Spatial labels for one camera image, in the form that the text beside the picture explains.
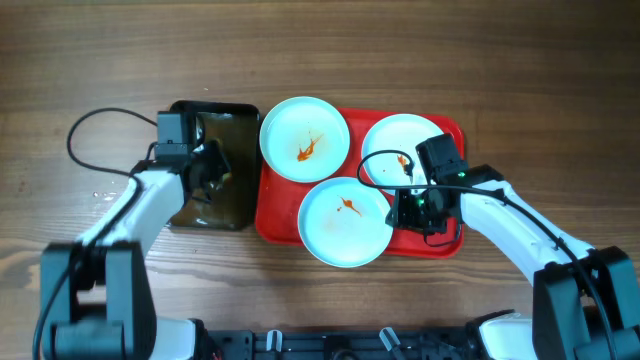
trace table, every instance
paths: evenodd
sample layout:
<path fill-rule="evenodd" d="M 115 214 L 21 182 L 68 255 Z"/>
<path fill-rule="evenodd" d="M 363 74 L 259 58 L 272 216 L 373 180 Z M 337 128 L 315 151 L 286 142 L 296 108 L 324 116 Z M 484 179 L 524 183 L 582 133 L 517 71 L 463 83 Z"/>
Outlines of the table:
<path fill-rule="evenodd" d="M 39 255 L 71 241 L 126 179 L 66 155 L 79 116 L 154 117 L 178 99 L 263 114 L 317 96 L 335 106 L 437 113 L 572 235 L 640 265 L 637 2 L 19 1 L 0 8 L 0 358 L 27 358 Z M 101 115 L 74 149 L 129 169 L 155 129 Z M 530 312 L 531 287 L 472 231 L 447 260 L 382 256 L 353 270 L 242 232 L 165 229 L 146 259 L 158 314 L 210 329 L 461 325 Z"/>

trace wood grain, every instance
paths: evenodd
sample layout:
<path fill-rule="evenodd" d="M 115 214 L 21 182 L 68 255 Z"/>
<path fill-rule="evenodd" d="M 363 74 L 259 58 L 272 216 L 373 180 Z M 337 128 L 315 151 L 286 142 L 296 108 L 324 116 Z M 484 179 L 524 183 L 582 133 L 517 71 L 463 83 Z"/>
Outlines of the wood grain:
<path fill-rule="evenodd" d="M 500 170 L 573 235 L 640 260 L 638 10 L 552 0 L 5 2 L 0 358 L 28 357 L 41 250 L 71 241 L 126 184 L 66 156 L 72 122 L 102 106 L 152 117 L 193 99 L 266 113 L 310 95 L 448 115 L 471 164 Z M 128 169 L 155 133 L 102 115 L 77 135 L 83 159 Z M 147 267 L 159 314 L 211 329 L 461 324 L 531 306 L 525 278 L 473 232 L 452 259 L 383 256 L 343 271 L 254 229 L 165 229 Z"/>

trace plate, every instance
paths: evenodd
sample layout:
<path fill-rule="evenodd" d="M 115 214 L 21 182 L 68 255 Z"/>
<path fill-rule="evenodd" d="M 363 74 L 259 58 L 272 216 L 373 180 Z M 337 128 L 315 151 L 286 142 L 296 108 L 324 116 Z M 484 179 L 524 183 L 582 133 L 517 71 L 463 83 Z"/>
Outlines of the plate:
<path fill-rule="evenodd" d="M 362 157 L 379 150 L 402 150 L 411 156 L 413 184 L 404 174 L 399 155 L 381 154 L 367 160 L 363 168 L 367 175 L 378 185 L 426 185 L 427 179 L 422 170 L 416 145 L 430 137 L 442 135 L 442 130 L 429 119 L 412 114 L 396 114 L 378 121 L 362 142 Z M 394 195 L 395 190 L 383 190 Z"/>
<path fill-rule="evenodd" d="M 316 185 L 300 205 L 298 231 L 319 260 L 350 268 L 371 262 L 387 248 L 393 228 L 384 223 L 390 210 L 376 189 L 354 178 L 338 177 Z"/>
<path fill-rule="evenodd" d="M 276 105 L 260 129 L 264 160 L 285 179 L 310 183 L 336 172 L 349 153 L 349 129 L 336 108 L 312 97 Z"/>

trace red tray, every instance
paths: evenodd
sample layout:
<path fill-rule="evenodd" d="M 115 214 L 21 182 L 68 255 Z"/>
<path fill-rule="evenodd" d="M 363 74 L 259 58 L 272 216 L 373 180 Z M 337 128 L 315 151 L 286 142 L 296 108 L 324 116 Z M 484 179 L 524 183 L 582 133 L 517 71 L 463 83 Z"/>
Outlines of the red tray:
<path fill-rule="evenodd" d="M 356 168 L 362 160 L 362 141 L 371 127 L 379 120 L 396 114 L 386 111 L 362 109 L 338 109 L 347 121 L 351 135 L 351 147 L 342 167 L 330 178 L 339 176 L 356 176 Z M 458 125 L 448 117 L 440 115 L 423 115 L 438 125 L 443 132 L 453 135 L 460 155 L 464 157 L 464 136 Z M 365 171 L 362 177 L 367 181 Z M 262 164 L 260 174 L 260 190 L 256 209 L 256 229 L 265 240 L 274 244 L 303 245 L 298 232 L 298 209 L 309 190 L 317 183 L 301 184 L 289 181 L 276 174 L 266 162 Z M 393 203 L 393 196 L 382 192 Z M 453 240 L 456 230 L 456 220 L 449 219 L 447 233 L 429 237 L 429 243 L 439 244 Z M 460 234 L 460 241 L 449 246 L 430 247 L 424 243 L 422 235 L 406 230 L 395 230 L 385 254 L 417 256 L 423 258 L 447 258 L 454 255 L 462 246 L 464 234 Z"/>

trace plate rim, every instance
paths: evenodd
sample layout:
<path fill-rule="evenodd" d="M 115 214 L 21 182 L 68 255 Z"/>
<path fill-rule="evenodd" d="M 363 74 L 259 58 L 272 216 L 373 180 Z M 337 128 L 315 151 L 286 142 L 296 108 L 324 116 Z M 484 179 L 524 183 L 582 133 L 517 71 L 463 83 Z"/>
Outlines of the plate rim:
<path fill-rule="evenodd" d="M 277 115 L 274 114 L 274 112 L 276 113 L 280 113 L 282 112 L 283 109 L 285 109 L 287 106 L 289 106 L 289 103 L 293 103 L 293 102 L 300 102 L 300 101 L 309 101 L 311 103 L 316 103 L 316 104 L 320 104 L 324 107 L 327 107 L 330 112 L 334 112 L 335 115 L 337 115 L 336 117 L 338 118 L 338 124 L 339 127 L 341 129 L 342 132 L 344 132 L 346 134 L 346 150 L 344 151 L 344 155 L 342 156 L 342 159 L 340 160 L 338 166 L 335 168 L 335 170 L 331 171 L 331 173 L 329 173 L 326 176 L 323 176 L 319 179 L 312 179 L 312 180 L 299 180 L 299 179 L 295 179 L 292 178 L 290 176 L 284 175 L 281 172 L 279 172 L 278 170 L 275 169 L 275 167 L 273 166 L 272 162 L 270 161 L 270 157 L 269 156 L 265 156 L 265 154 L 268 154 L 267 151 L 265 151 L 266 149 L 266 144 L 263 145 L 263 139 L 266 139 L 266 134 L 269 131 L 269 128 L 271 127 L 271 124 L 274 123 Z M 267 113 L 267 116 L 264 117 L 264 120 L 262 121 L 262 125 L 260 125 L 260 133 L 258 135 L 258 143 L 260 146 L 260 152 L 262 153 L 262 157 L 264 159 L 264 161 L 267 163 L 267 165 L 269 165 L 269 168 L 271 168 L 271 170 L 273 170 L 276 174 L 278 174 L 279 176 L 282 176 L 283 178 L 289 180 L 289 181 L 293 181 L 296 183 L 300 183 L 300 184 L 310 184 L 310 183 L 315 183 L 315 182 L 319 182 L 319 181 L 323 181 L 329 177 L 331 177 L 333 174 L 336 173 L 336 171 L 340 170 L 340 167 L 342 167 L 342 165 L 344 164 L 345 160 L 347 159 L 347 156 L 349 156 L 349 151 L 351 149 L 351 132 L 349 131 L 349 126 L 347 125 L 347 120 L 344 118 L 344 116 L 342 115 L 342 113 L 340 113 L 340 111 L 333 105 L 331 105 L 329 102 L 322 100 L 320 98 L 316 98 L 313 96 L 295 96 L 292 98 L 288 98 L 285 99 L 281 102 L 279 102 L 276 106 L 274 106 L 269 113 Z"/>
<path fill-rule="evenodd" d="M 384 251 L 389 247 L 389 244 L 391 243 L 391 238 L 393 237 L 393 233 L 395 231 L 395 229 L 393 227 L 390 227 L 391 231 L 389 233 L 389 239 L 386 240 L 386 243 L 385 243 L 384 247 L 382 247 L 382 250 L 380 250 L 380 252 L 377 253 L 371 259 L 368 259 L 366 261 L 360 262 L 360 263 L 355 264 L 355 265 L 338 265 L 338 264 L 335 264 L 335 263 L 331 263 L 331 262 L 327 261 L 326 259 L 322 259 L 320 256 L 318 256 L 313 251 L 311 251 L 311 249 L 309 248 L 309 245 L 307 244 L 308 241 L 305 241 L 305 237 L 303 236 L 302 229 L 301 229 L 301 214 L 302 214 L 303 204 L 309 199 L 309 196 L 314 191 L 318 191 L 317 189 L 320 186 L 323 186 L 323 185 L 324 186 L 331 186 L 332 184 L 327 184 L 327 183 L 339 182 L 339 181 L 355 182 L 354 185 L 359 185 L 359 186 L 362 186 L 362 187 L 366 188 L 367 190 L 372 190 L 372 191 L 370 191 L 371 196 L 379 198 L 382 201 L 382 203 L 385 204 L 385 206 L 386 206 L 385 209 L 387 209 L 387 213 L 388 213 L 389 210 L 391 210 L 391 205 L 389 204 L 389 201 L 387 200 L 387 198 L 380 191 L 375 191 L 376 189 L 374 189 L 374 188 L 370 188 L 370 187 L 367 187 L 365 185 L 362 185 L 358 181 L 358 179 L 356 179 L 354 177 L 349 177 L 349 176 L 339 176 L 339 177 L 330 178 L 330 179 L 327 179 L 327 180 L 322 181 L 321 183 L 315 185 L 311 190 L 309 190 L 307 192 L 307 194 L 302 199 L 302 202 L 300 203 L 300 206 L 298 207 L 298 216 L 297 216 L 298 235 L 300 236 L 300 240 L 302 240 L 302 244 L 307 249 L 307 251 L 309 253 L 311 253 L 311 255 L 313 255 L 316 259 L 322 261 L 323 263 L 325 263 L 327 265 L 330 265 L 330 266 L 343 268 L 343 269 L 356 268 L 356 267 L 364 266 L 364 265 L 374 261 L 375 259 L 379 258 L 380 255 L 382 255 L 384 253 Z"/>
<path fill-rule="evenodd" d="M 423 119 L 423 120 L 427 120 L 428 122 L 426 122 L 425 124 L 431 124 L 431 125 L 435 126 L 438 129 L 438 131 L 440 131 L 440 134 L 438 134 L 438 135 L 444 134 L 444 131 L 438 125 L 436 125 L 436 123 L 434 123 L 431 119 L 429 119 L 429 118 L 427 118 L 425 116 L 417 115 L 417 114 L 410 114 L 410 113 L 392 114 L 392 115 L 389 115 L 387 117 L 384 117 L 384 118 L 378 120 L 378 122 L 373 124 L 373 126 L 369 129 L 369 131 L 367 131 L 367 133 L 364 136 L 364 139 L 362 140 L 362 146 L 360 147 L 360 158 L 364 159 L 364 157 L 366 156 L 365 153 L 364 153 L 365 144 L 367 143 L 367 139 L 369 139 L 369 136 L 373 136 L 371 134 L 373 133 L 374 129 L 376 129 L 376 127 L 378 127 L 378 128 L 384 127 L 384 126 L 387 126 L 389 123 L 393 123 L 395 121 L 398 121 L 398 120 L 393 119 L 393 117 L 407 116 L 407 115 L 409 115 L 412 118 L 420 118 L 420 119 Z M 367 174 L 367 177 L 369 177 L 369 179 L 371 180 L 372 183 L 376 184 L 376 182 L 373 179 L 373 177 L 371 176 L 371 174 L 369 174 L 369 171 L 367 171 L 367 167 L 368 167 L 367 164 L 364 164 L 362 166 L 362 168 L 364 169 L 365 174 Z M 395 191 L 393 191 L 393 190 L 382 189 L 381 191 L 384 191 L 386 194 L 389 194 L 391 196 L 395 196 Z"/>

